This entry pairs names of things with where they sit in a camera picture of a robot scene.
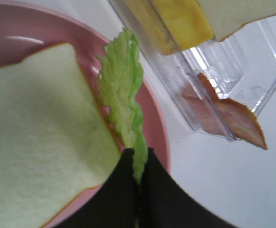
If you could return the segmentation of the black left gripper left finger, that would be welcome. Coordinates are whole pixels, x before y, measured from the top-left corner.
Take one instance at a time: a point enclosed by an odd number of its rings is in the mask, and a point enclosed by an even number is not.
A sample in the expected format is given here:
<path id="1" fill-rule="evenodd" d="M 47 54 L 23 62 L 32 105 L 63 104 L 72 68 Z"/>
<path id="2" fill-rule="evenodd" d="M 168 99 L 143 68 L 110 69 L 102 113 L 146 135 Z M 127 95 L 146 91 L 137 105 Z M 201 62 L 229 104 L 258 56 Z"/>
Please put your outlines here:
<path id="1" fill-rule="evenodd" d="M 98 192 L 58 228 L 134 228 L 133 149 L 125 149 Z"/>

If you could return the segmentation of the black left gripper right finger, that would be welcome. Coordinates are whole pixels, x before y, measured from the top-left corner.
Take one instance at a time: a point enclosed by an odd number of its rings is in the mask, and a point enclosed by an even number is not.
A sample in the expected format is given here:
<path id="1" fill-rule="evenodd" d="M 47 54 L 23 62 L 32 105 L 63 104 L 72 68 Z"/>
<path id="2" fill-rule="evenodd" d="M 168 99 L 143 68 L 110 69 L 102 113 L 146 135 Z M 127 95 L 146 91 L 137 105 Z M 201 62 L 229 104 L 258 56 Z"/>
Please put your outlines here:
<path id="1" fill-rule="evenodd" d="M 190 197 L 169 175 L 154 149 L 142 176 L 140 228 L 233 228 Z"/>

